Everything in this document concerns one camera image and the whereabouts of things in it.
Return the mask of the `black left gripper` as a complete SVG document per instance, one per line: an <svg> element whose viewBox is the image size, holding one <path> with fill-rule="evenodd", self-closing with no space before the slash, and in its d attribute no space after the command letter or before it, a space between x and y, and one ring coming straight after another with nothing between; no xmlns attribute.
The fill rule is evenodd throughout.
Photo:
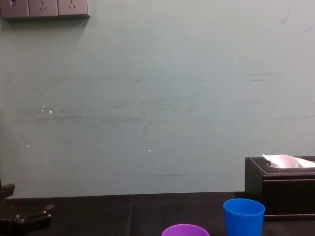
<svg viewBox="0 0 315 236"><path fill-rule="evenodd" d="M0 201L13 195L15 185L13 183L0 186ZM5 236L24 236L28 230L40 230L49 227L52 220L54 204L47 205L43 210L22 216L16 215L14 219L0 220L0 234Z"/></svg>

